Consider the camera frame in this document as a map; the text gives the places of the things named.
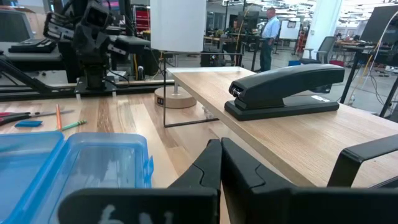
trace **blue eraser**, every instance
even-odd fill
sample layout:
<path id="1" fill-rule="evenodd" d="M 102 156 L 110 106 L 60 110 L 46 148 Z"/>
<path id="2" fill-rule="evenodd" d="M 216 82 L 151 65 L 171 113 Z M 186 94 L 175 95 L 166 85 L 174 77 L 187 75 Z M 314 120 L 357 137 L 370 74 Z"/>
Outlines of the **blue eraser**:
<path id="1" fill-rule="evenodd" d="M 20 121 L 18 122 L 15 127 L 16 128 L 35 128 L 35 127 L 39 127 L 41 124 L 43 123 L 43 121 Z"/>

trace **computer monitor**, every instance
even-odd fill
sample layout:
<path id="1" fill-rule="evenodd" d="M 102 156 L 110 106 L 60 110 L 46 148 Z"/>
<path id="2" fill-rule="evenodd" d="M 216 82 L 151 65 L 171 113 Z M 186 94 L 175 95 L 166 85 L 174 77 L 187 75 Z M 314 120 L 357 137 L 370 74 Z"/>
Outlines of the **computer monitor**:
<path id="1" fill-rule="evenodd" d="M 243 22 L 243 29 L 257 29 L 257 21 L 259 20 L 260 12 L 239 12 L 238 27 L 241 27 Z"/>
<path id="2" fill-rule="evenodd" d="M 397 11 L 398 6 L 375 7 L 360 39 L 366 42 L 378 43 L 390 18 Z M 398 16 L 395 16 L 390 22 L 382 43 L 394 44 L 396 41 L 398 41 Z"/>
<path id="3" fill-rule="evenodd" d="M 22 42 L 33 38 L 27 16 L 15 10 L 0 10 L 0 42 Z"/>

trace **whiteboard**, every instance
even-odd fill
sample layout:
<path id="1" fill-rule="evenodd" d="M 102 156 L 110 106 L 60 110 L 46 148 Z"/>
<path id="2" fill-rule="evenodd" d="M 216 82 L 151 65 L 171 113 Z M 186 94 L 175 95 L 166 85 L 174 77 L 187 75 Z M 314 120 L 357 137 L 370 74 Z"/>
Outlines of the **whiteboard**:
<path id="1" fill-rule="evenodd" d="M 296 26 L 294 28 L 288 28 L 287 24 L 289 21 L 282 21 L 282 26 L 280 27 L 280 39 L 292 39 L 297 40 L 300 32 L 300 22 L 296 22 Z"/>

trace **keyboard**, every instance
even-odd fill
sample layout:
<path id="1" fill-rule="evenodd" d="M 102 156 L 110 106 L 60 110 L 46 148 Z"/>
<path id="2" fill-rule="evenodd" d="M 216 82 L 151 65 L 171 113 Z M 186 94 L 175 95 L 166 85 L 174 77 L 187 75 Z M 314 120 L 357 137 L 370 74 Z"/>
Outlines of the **keyboard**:
<path id="1" fill-rule="evenodd" d="M 57 43 L 54 41 L 44 39 L 28 39 L 24 40 L 16 45 L 12 45 L 8 49 L 10 53 L 51 53 Z"/>

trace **stapler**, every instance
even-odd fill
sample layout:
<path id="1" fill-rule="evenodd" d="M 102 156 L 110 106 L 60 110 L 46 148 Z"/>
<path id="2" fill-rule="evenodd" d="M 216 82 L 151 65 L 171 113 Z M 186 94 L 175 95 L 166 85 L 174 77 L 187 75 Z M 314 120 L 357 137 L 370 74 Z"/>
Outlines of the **stapler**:
<path id="1" fill-rule="evenodd" d="M 344 68 L 329 64 L 285 67 L 250 75 L 232 82 L 229 93 L 236 99 L 225 110 L 239 121 L 335 111 L 337 102 L 313 96 L 292 96 L 307 90 L 319 92 L 344 79 Z"/>

